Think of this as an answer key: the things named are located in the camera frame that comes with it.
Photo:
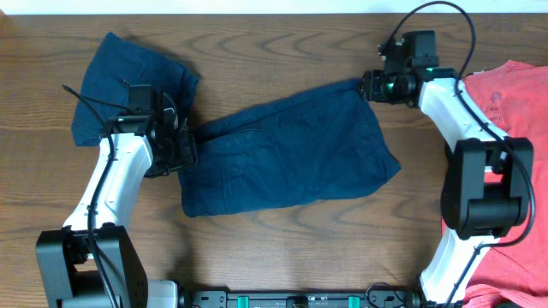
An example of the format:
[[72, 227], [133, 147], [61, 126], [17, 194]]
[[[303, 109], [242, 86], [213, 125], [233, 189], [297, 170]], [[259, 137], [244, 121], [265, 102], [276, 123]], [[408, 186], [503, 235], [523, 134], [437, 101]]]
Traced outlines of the navy blue shorts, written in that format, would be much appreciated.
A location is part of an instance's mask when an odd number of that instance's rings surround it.
[[198, 127], [198, 162], [179, 174], [184, 214], [230, 215], [375, 193], [401, 165], [359, 83], [316, 87]]

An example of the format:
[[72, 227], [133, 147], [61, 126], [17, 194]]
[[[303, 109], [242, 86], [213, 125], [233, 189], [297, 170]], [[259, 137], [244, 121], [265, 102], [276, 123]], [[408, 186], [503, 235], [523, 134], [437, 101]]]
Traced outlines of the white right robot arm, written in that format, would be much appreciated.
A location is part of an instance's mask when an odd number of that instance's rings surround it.
[[526, 238], [521, 234], [504, 241], [513, 227], [533, 226], [533, 145], [496, 127], [450, 68], [407, 74], [367, 71], [358, 92], [366, 101], [415, 105], [445, 139], [448, 168], [440, 197], [445, 230], [406, 305], [459, 307], [487, 252]]

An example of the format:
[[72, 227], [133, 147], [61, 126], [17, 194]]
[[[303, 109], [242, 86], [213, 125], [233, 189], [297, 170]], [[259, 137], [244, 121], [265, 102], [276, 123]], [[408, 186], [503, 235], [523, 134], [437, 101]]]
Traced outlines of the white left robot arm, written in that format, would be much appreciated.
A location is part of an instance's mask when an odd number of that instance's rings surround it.
[[86, 190], [36, 255], [49, 307], [181, 307], [176, 282], [147, 276], [128, 230], [140, 184], [189, 158], [186, 122], [175, 115], [110, 118]]

